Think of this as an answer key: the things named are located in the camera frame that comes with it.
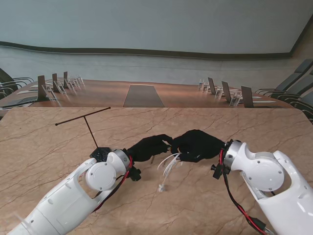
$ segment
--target black glove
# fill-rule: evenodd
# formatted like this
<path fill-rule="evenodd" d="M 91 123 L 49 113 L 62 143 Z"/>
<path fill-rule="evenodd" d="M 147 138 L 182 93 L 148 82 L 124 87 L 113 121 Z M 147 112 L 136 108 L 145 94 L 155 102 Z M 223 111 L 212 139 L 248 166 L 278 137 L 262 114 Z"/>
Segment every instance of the black glove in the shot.
<path fill-rule="evenodd" d="M 165 134 L 143 138 L 133 147 L 127 149 L 127 153 L 132 156 L 134 162 L 144 162 L 149 160 L 153 155 L 167 152 L 170 145 L 167 145 L 163 141 L 172 144 L 173 139 Z"/>
<path fill-rule="evenodd" d="M 187 131 L 173 139 L 171 152 L 181 154 L 181 161 L 197 163 L 202 159 L 214 158 L 220 153 L 225 143 L 201 130 Z"/>

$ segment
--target marble table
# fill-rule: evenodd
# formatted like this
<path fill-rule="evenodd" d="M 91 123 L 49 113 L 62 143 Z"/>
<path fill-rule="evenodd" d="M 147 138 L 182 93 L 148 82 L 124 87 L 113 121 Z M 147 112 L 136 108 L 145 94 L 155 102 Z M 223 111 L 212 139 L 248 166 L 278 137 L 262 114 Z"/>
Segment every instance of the marble table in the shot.
<path fill-rule="evenodd" d="M 0 235 L 26 217 L 39 200 L 95 149 L 83 119 L 56 122 L 98 108 L 15 108 L 0 122 Z M 87 117 L 100 146 L 128 148 L 140 139 L 165 133 L 176 137 L 201 129 L 224 141 L 246 141 L 251 151 L 286 153 L 313 186 L 313 127 L 297 109 L 112 108 Z M 71 235 L 251 235 L 256 232 L 232 204 L 222 179 L 210 171 L 217 158 L 178 164 L 163 180 L 158 164 L 136 163 L 138 182 L 126 180 L 103 207 Z M 238 172 L 230 190 L 251 216 L 266 221 Z"/>

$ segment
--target wooden table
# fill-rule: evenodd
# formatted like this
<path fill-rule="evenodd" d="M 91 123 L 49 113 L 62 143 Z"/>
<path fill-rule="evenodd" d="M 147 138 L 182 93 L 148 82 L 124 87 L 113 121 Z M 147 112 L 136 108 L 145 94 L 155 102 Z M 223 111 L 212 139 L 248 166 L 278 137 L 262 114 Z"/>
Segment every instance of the wooden table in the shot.
<path fill-rule="evenodd" d="M 15 108 L 2 119 L 0 235 L 19 223 L 15 213 L 25 218 L 95 149 L 83 119 L 55 123 L 99 109 Z M 313 126 L 298 109 L 112 108 L 87 119 L 98 145 L 112 149 L 201 129 L 223 141 L 246 141 L 252 152 L 281 150 L 313 187 Z M 232 204 L 223 180 L 212 177 L 216 157 L 174 167 L 167 191 L 158 192 L 165 167 L 157 171 L 157 166 L 169 155 L 136 163 L 142 179 L 127 179 L 70 235 L 257 235 Z M 239 172 L 232 171 L 228 181 L 249 215 L 267 222 Z"/>
<path fill-rule="evenodd" d="M 224 99 L 216 100 L 210 92 L 204 93 L 198 91 L 196 85 L 179 85 L 165 83 L 149 83 L 149 82 L 121 82 L 121 81 L 96 81 L 84 80 L 85 86 L 82 90 L 77 90 L 76 93 L 67 89 L 68 96 L 60 93 L 55 93 L 61 107 L 123 107 L 130 85 L 152 85 L 154 86 L 158 96 L 160 97 L 164 107 L 168 108 L 229 108 L 229 103 Z M 29 90 L 30 86 L 36 83 L 29 84 L 6 98 L 0 100 L 0 106 L 6 102 L 18 98 L 34 96 L 36 93 L 17 94 L 20 91 Z M 293 108 L 291 105 L 276 100 L 264 95 L 261 96 L 264 100 L 274 100 L 277 103 L 270 104 L 255 104 L 258 106 L 270 106 L 279 108 Z M 36 102 L 32 107 L 59 107 L 57 102 Z"/>

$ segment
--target thin black rod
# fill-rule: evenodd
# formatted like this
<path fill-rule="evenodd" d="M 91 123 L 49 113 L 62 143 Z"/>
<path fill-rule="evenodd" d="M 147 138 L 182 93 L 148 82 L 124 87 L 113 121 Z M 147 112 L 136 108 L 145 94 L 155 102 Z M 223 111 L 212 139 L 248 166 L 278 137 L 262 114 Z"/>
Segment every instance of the thin black rod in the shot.
<path fill-rule="evenodd" d="M 72 118 L 72 119 L 69 119 L 69 120 L 66 120 L 66 121 L 61 121 L 61 122 L 59 122 L 59 123 L 56 123 L 55 125 L 57 126 L 57 125 L 60 125 L 60 124 L 63 124 L 63 123 L 69 122 L 69 121 L 73 121 L 73 120 L 82 118 L 82 117 L 84 118 L 84 117 L 89 116 L 89 115 L 91 115 L 91 114 L 96 114 L 96 113 L 99 113 L 99 112 L 101 112 L 101 111 L 104 111 L 104 110 L 107 110 L 107 109 L 110 109 L 110 108 L 111 108 L 111 107 L 108 107 L 108 108 L 105 108 L 105 109 L 98 110 L 98 111 L 96 111 L 96 112 L 92 112 L 92 113 L 90 113 L 90 114 L 85 114 L 85 115 L 82 115 L 82 116 L 79 116 L 79 117 L 75 117 L 75 118 Z"/>
<path fill-rule="evenodd" d="M 93 137 L 92 131 L 91 131 L 90 127 L 89 127 L 89 124 L 88 124 L 88 122 L 87 122 L 86 117 L 84 117 L 84 119 L 85 119 L 85 122 L 86 122 L 86 124 L 87 124 L 87 127 L 88 127 L 88 129 L 89 129 L 89 131 L 90 131 L 90 134 L 91 134 L 91 136 L 92 136 L 92 138 L 93 138 L 94 143 L 96 144 L 97 148 L 99 148 L 98 145 L 97 145 L 96 140 L 95 140 L 94 137 Z"/>

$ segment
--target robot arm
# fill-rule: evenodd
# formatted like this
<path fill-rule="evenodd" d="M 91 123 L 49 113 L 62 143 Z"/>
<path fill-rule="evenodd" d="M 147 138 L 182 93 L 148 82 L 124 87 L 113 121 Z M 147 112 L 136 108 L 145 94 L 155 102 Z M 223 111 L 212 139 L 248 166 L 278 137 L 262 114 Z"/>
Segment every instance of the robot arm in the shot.
<path fill-rule="evenodd" d="M 131 167 L 122 150 L 108 154 L 106 162 L 91 158 L 82 163 L 49 191 L 29 216 L 9 235 L 65 235 L 80 225 L 114 190 L 117 175 L 126 175 Z M 90 198 L 81 188 L 83 175 L 89 188 L 99 191 Z"/>
<path fill-rule="evenodd" d="M 241 171 L 250 192 L 278 234 L 312 233 L 313 189 L 284 153 L 252 153 L 246 143 L 230 141 L 222 163 L 230 170 Z M 279 189 L 285 173 L 291 178 L 289 188 L 267 197 L 264 192 Z"/>

